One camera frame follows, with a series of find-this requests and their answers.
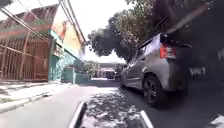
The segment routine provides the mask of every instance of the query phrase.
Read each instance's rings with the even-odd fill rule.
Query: asphalt
[[[116,81],[94,80],[55,96],[0,115],[0,128],[67,128],[77,103],[88,103],[87,128],[138,128],[144,110],[155,128],[222,128],[224,85],[198,82],[186,97],[170,95],[163,109],[153,109],[133,89],[119,89]]]
[[[79,101],[90,94],[88,89],[71,88],[0,114],[0,128],[67,128]]]

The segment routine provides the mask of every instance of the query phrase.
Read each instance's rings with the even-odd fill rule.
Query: fence
[[[47,81],[50,45],[28,29],[10,28],[0,31],[1,80]]]

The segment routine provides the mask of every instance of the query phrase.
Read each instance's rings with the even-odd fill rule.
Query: car rear wheel
[[[166,92],[154,75],[148,75],[143,81],[144,100],[152,107],[160,107],[166,99]]]

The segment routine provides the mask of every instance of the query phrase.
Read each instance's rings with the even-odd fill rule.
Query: building facade
[[[63,6],[15,15],[31,29],[12,17],[0,21],[1,81],[61,81],[67,68],[83,73],[85,39]]]

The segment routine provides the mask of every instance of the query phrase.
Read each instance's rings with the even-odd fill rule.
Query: car
[[[160,33],[141,45],[121,73],[121,87],[143,92],[152,107],[163,105],[168,92],[187,92],[191,78],[182,52],[191,46],[177,43],[167,34]]]
[[[105,75],[107,79],[114,79],[115,72],[113,70],[105,71]]]

